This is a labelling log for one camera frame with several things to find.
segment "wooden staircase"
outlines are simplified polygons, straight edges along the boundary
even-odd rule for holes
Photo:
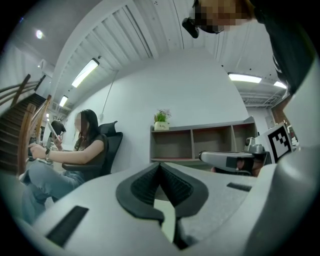
[[[43,79],[44,77],[38,82],[32,82],[36,86],[33,89],[38,88]],[[11,105],[11,108],[0,116],[1,171],[14,175],[22,174],[25,171],[30,137],[35,128],[36,134],[40,132],[42,118],[47,111],[50,99],[50,95],[46,99],[34,93],[19,103]]]

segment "green plant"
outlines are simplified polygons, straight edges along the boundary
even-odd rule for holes
[[[171,117],[169,109],[160,109],[158,113],[154,115],[154,122],[168,122]]]

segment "wall shelf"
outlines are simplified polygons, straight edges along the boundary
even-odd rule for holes
[[[256,137],[253,117],[244,121],[171,127],[166,131],[150,128],[150,162],[170,162],[209,171],[199,160],[202,151],[243,151],[246,139]]]

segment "small white pot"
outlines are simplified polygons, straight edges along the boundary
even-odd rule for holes
[[[154,130],[155,131],[167,131],[167,130],[169,130],[169,124],[167,122],[155,122]]]

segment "long black hair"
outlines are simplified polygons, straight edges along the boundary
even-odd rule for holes
[[[79,114],[81,115],[81,130],[78,136],[77,151],[82,143],[84,143],[85,147],[90,146],[94,139],[100,134],[98,118],[95,112],[91,109],[85,109]]]

